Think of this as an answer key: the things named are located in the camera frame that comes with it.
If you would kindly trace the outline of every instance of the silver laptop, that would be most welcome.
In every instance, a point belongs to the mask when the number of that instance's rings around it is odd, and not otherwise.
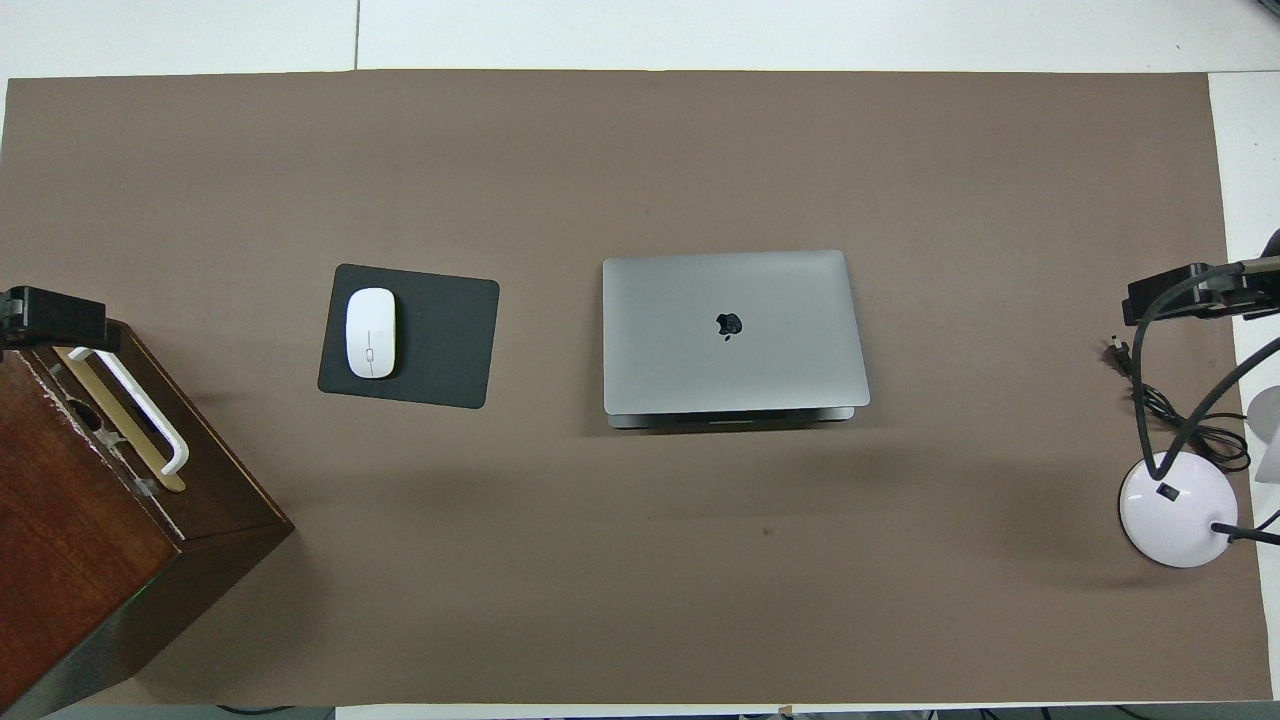
[[[847,420],[868,402],[844,252],[604,261],[614,428]]]

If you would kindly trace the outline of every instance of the brown paper mat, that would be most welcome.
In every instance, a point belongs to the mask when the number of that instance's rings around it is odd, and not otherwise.
[[[113,700],[1270,697],[1254,550],[1125,539],[1097,361],[1128,282],[1222,260],[1203,76],[13,81],[0,238],[9,284],[128,320],[300,530]],[[607,427],[604,258],[827,247],[854,421]],[[502,283],[484,409],[319,392],[338,263]],[[1190,407],[1230,325],[1148,359]]]

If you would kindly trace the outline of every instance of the wireless mouse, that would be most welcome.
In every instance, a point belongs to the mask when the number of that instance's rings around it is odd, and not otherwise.
[[[384,287],[366,287],[347,301],[347,365],[357,377],[375,380],[396,368],[396,296]]]

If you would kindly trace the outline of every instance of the white handle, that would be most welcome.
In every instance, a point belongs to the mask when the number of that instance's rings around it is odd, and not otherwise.
[[[160,430],[160,434],[164,436],[169,447],[173,448],[173,459],[165,462],[164,468],[160,468],[160,474],[172,475],[177,473],[183,465],[187,464],[187,459],[191,457],[191,451],[187,448],[187,441],[182,439],[182,436],[179,436],[178,430],[174,429],[173,423],[170,423],[169,419],[164,416],[164,413],[156,407],[156,404],[151,401],[151,397],[148,397],[147,392],[142,389],[138,380],[133,379],[133,374],[129,373],[129,369],[125,368],[123,363],[120,363],[120,359],[116,357],[114,352],[104,352],[101,350],[91,350],[88,347],[77,347],[76,350],[68,352],[67,356],[72,360],[84,361],[95,352],[99,359],[102,360],[102,364],[106,365],[106,369],[111,370],[115,379],[124,386],[129,397],[138,404],[138,407],[141,407],[142,413],[151,420],[151,424]]]

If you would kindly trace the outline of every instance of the white lamp base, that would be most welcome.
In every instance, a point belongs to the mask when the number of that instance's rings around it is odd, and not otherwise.
[[[1158,466],[1165,457],[1156,454]],[[1212,462],[1180,452],[1162,482],[1138,461],[1120,487],[1120,523],[1143,555],[1172,568],[1196,568],[1226,550],[1226,536],[1211,523],[1234,525],[1235,493]]]

